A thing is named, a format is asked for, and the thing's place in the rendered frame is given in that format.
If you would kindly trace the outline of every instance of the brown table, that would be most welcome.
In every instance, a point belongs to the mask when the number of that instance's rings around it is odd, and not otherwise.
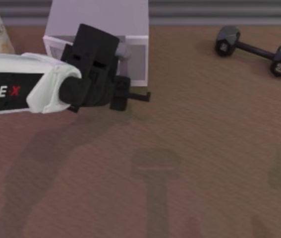
[[[281,27],[240,29],[281,44]],[[0,116],[0,238],[280,238],[281,80],[259,57],[218,58],[218,30],[151,28],[150,103]],[[44,53],[43,28],[9,32]],[[180,171],[163,181],[169,160]]]

